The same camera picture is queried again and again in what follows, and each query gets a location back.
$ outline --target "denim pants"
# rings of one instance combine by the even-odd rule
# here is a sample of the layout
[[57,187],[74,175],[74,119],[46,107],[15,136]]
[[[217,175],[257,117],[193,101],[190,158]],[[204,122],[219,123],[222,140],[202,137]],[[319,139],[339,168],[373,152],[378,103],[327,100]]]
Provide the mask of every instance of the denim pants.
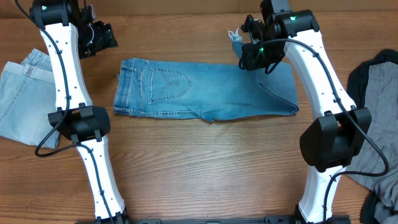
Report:
[[[21,64],[8,62],[0,77],[0,136],[36,146],[52,129],[47,114],[55,111],[49,56],[34,49]],[[58,142],[56,131],[43,147]]]
[[[243,43],[232,34],[240,57]],[[237,65],[131,58],[121,63],[114,99],[117,114],[153,118],[214,121],[298,110],[292,67],[282,62],[266,75]]]

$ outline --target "jeans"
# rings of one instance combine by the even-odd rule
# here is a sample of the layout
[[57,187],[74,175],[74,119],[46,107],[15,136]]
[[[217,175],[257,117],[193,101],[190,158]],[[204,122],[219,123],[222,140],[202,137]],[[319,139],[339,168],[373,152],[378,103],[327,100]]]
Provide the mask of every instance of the jeans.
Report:
[[[241,56],[243,42],[230,34]],[[237,65],[123,60],[114,99],[117,114],[169,118],[230,120],[255,115],[293,115],[299,110],[292,68],[280,63],[264,69]]]
[[[55,111],[49,56],[34,49],[21,64],[8,62],[0,77],[0,136],[36,146],[52,129],[47,114]],[[43,147],[58,142],[56,131]]]

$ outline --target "back pocket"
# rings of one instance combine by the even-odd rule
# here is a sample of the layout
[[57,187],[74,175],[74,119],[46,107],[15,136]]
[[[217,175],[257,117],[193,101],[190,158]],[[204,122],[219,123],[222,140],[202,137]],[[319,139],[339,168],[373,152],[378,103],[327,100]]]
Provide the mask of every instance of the back pocket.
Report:
[[190,87],[184,73],[154,68],[149,77],[149,104],[182,97]]

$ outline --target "wooden surface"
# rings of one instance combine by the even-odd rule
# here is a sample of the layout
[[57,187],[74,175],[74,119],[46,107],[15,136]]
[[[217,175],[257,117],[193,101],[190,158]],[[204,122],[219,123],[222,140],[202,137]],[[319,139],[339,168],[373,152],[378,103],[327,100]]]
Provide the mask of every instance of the wooden surface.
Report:
[[[32,0],[19,0],[26,11]],[[167,14],[213,14],[260,12],[262,0],[87,0],[94,5],[97,16],[133,16]],[[295,11],[393,11],[398,10],[396,0],[289,0]],[[0,18],[22,18],[14,0],[0,1]]]
[[[398,49],[396,12],[315,15],[344,86],[362,61],[382,49]],[[104,106],[110,115],[113,171],[134,218],[263,217],[292,213],[299,202],[307,176],[299,137],[312,117],[297,76],[296,116],[207,123],[113,114],[122,59],[237,64],[226,31],[235,30],[245,18],[245,14],[101,18],[112,24],[120,47],[84,59],[81,66],[94,104]],[[0,67],[7,61],[21,62],[33,48],[45,52],[39,30],[29,21],[2,19],[0,29]],[[93,198],[77,151],[38,158],[34,149],[0,138],[0,223],[92,219]],[[334,213],[351,215],[358,223],[367,194],[343,177]]]

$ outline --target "light blue denim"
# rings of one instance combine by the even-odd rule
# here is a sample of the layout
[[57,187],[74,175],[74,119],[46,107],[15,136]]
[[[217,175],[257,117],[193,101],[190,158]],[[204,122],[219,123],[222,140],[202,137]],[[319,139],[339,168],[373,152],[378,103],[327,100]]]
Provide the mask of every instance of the light blue denim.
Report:
[[[47,114],[55,110],[49,56],[34,49],[22,64],[6,64],[0,77],[0,136],[37,146],[52,129]],[[43,147],[55,149],[58,142],[56,131]]]
[[[238,33],[229,32],[233,50],[241,56]],[[264,69],[238,65],[123,60],[114,112],[130,116],[231,120],[256,115],[293,115],[299,110],[292,67],[280,63]]]

